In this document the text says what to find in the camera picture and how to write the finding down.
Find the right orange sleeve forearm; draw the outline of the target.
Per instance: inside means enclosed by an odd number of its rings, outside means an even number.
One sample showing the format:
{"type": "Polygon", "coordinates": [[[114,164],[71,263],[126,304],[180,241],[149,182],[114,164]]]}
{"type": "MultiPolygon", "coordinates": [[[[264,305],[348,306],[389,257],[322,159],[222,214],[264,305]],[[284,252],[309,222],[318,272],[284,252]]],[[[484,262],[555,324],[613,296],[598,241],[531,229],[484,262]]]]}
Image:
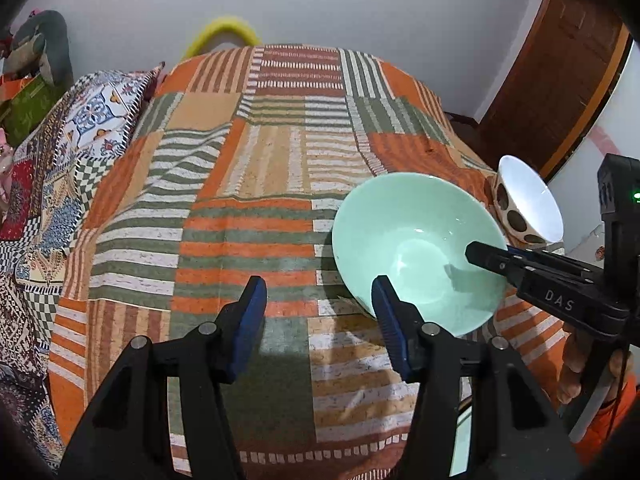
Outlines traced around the right orange sleeve forearm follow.
{"type": "Polygon", "coordinates": [[[631,373],[625,382],[616,414],[613,414],[614,403],[606,408],[601,408],[594,416],[582,440],[574,445],[582,466],[588,466],[598,456],[605,445],[610,425],[613,425],[612,431],[615,431],[638,397],[637,381],[634,373],[631,373]]]}

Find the right hand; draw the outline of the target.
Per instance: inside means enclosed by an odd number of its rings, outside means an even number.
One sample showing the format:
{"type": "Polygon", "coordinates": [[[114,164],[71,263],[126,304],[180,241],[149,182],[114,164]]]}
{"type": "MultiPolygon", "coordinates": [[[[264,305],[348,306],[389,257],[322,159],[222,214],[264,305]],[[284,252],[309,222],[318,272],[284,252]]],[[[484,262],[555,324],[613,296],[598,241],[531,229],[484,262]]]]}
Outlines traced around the right hand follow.
{"type": "MultiPolygon", "coordinates": [[[[579,396],[582,391],[580,378],[590,355],[592,339],[588,334],[576,330],[573,325],[563,323],[563,330],[568,333],[562,354],[562,367],[560,371],[556,397],[561,404],[569,404],[579,396]]],[[[623,352],[617,350],[611,356],[608,369],[614,377],[612,387],[605,397],[602,408],[611,404],[617,396],[617,389],[620,382],[626,385],[629,374],[634,368],[634,355],[630,352],[623,356],[623,352]]]]}

